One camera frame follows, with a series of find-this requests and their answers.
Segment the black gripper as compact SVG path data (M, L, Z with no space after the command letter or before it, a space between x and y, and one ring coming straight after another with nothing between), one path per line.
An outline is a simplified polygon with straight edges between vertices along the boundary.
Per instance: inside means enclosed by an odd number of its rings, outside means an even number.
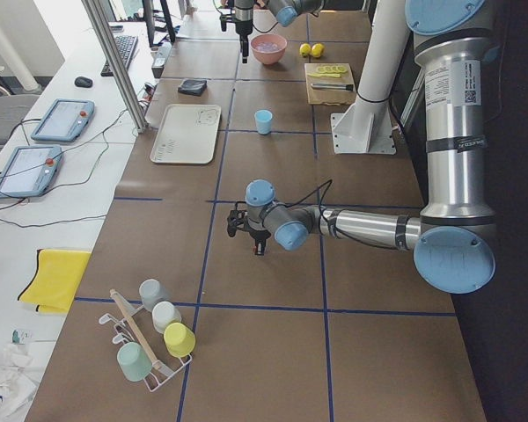
M261 248L262 250L266 250L266 241L271 237L271 234L268 230L256 230L251 229L250 230L250 236L254 239L254 255L257 255L257 250Z
M235 31L239 36L241 62L246 64L250 55L250 40L248 36L252 33L252 20L235 18Z

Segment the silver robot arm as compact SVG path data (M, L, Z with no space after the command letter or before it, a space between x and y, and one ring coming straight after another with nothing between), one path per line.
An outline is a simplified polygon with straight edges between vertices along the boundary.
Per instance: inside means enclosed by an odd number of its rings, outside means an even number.
M221 29L224 32L229 23L235 25L235 32L239 36L242 62L247 63L249 56L249 35L253 32L253 9L255 1L228 1L226 7L230 13L220 17ZM290 25L296 17L321 11L326 1L321 0L270 0L266 1L266 8L274 15L276 21L283 27Z
M493 61L490 1L380 1L356 100L331 117L338 154L393 151L389 98L408 42L424 75L429 201L418 217L281 203L257 179L246 208L230 212L228 232L245 231L262 254L274 240L288 251L317 232L378 248L411 251L418 273L451 294L471 293L495 273L495 214L484 200L480 69Z

